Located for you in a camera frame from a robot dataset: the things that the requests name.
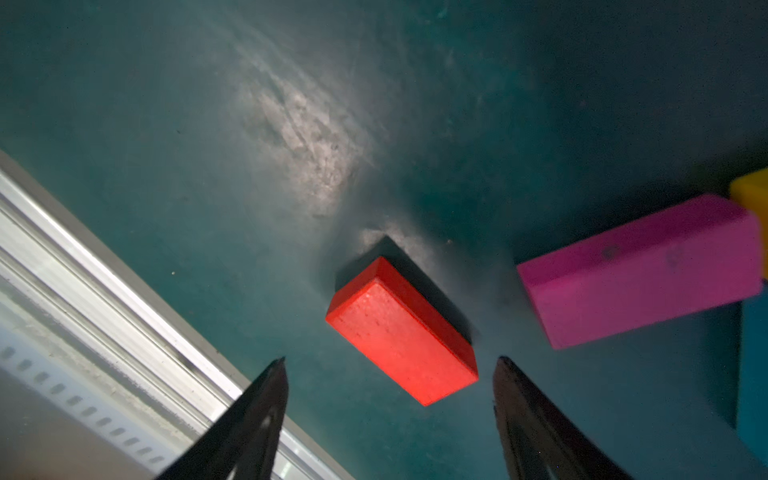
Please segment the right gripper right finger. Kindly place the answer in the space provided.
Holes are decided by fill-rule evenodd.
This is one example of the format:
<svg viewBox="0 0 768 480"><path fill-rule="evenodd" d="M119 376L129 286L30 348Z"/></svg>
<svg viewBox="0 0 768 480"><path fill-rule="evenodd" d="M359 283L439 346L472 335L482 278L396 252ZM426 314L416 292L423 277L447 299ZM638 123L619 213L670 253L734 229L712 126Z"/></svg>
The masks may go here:
<svg viewBox="0 0 768 480"><path fill-rule="evenodd" d="M494 414L511 479L629 479L508 357L493 373Z"/></svg>

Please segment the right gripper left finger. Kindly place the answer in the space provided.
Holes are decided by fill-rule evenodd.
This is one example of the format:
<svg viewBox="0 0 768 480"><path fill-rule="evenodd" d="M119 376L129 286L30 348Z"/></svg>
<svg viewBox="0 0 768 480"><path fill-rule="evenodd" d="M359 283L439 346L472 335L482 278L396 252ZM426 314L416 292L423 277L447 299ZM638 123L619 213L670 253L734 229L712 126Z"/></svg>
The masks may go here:
<svg viewBox="0 0 768 480"><path fill-rule="evenodd" d="M269 479L279 445L289 385L279 358L160 479Z"/></svg>

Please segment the red block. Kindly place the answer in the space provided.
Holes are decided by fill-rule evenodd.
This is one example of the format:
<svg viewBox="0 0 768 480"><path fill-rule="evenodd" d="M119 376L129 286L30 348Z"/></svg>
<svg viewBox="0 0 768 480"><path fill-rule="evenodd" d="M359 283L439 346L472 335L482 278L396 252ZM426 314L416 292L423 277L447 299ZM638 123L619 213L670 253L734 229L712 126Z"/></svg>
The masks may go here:
<svg viewBox="0 0 768 480"><path fill-rule="evenodd" d="M383 257L335 293L326 322L423 406L479 379L470 343Z"/></svg>

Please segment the teal block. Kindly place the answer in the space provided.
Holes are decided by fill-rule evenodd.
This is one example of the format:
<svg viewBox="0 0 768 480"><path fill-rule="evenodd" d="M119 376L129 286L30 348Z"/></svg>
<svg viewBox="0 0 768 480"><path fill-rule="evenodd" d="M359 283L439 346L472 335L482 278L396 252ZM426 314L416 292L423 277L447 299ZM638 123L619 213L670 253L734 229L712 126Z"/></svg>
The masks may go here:
<svg viewBox="0 0 768 480"><path fill-rule="evenodd" d="M767 464L767 286L742 303L736 430Z"/></svg>

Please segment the magenta block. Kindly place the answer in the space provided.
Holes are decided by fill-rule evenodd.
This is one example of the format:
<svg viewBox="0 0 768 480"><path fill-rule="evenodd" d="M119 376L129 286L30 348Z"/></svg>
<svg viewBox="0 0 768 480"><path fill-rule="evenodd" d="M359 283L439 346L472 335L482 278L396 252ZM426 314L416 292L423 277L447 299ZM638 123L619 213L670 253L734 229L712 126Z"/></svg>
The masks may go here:
<svg viewBox="0 0 768 480"><path fill-rule="evenodd" d="M518 265L564 349L731 304L762 288L758 218L705 194Z"/></svg>

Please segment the long yellow block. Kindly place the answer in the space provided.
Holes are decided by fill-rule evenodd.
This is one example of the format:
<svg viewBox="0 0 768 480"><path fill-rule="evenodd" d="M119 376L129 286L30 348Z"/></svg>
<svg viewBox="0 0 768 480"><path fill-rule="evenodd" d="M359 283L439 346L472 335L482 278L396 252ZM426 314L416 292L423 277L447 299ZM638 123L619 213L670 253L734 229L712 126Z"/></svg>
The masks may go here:
<svg viewBox="0 0 768 480"><path fill-rule="evenodd" d="M763 168L747 175L736 178L730 183L730 198L755 214L760 224L762 248L762 277L767 279L767 247L768 247L768 202L767 202L768 168Z"/></svg>

